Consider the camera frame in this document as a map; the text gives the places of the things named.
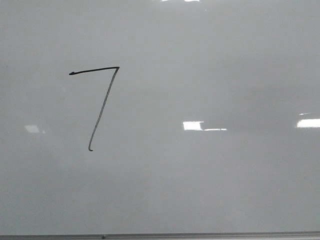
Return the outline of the white whiteboard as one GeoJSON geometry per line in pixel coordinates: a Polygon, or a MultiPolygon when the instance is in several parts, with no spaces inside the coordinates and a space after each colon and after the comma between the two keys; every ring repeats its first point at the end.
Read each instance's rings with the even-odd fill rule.
{"type": "Polygon", "coordinates": [[[319,1],[1,1],[2,235],[319,229],[319,1]]]}

